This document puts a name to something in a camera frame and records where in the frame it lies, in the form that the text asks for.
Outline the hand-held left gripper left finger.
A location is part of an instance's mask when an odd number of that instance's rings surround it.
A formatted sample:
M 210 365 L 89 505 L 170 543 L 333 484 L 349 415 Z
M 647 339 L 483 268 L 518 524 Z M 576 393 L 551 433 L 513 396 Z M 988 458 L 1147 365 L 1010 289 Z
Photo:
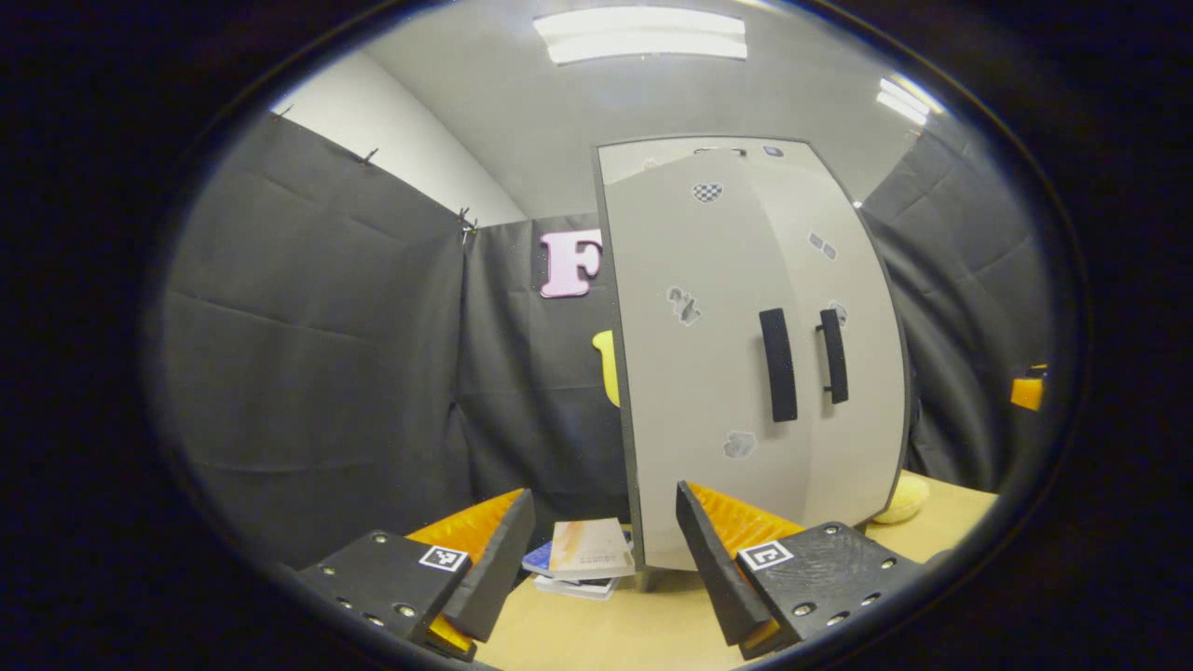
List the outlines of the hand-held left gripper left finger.
M 452 660 L 489 641 L 534 530 L 517 488 L 413 533 L 373 529 L 295 577 L 369 627 Z

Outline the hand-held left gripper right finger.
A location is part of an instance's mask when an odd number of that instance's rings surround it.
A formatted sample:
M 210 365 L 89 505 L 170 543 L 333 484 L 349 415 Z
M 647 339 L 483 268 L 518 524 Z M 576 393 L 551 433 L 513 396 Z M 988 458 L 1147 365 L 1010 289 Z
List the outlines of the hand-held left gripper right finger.
M 821 638 L 925 577 L 925 562 L 855 527 L 798 527 L 690 481 L 676 484 L 675 518 L 721 635 L 746 660 Z

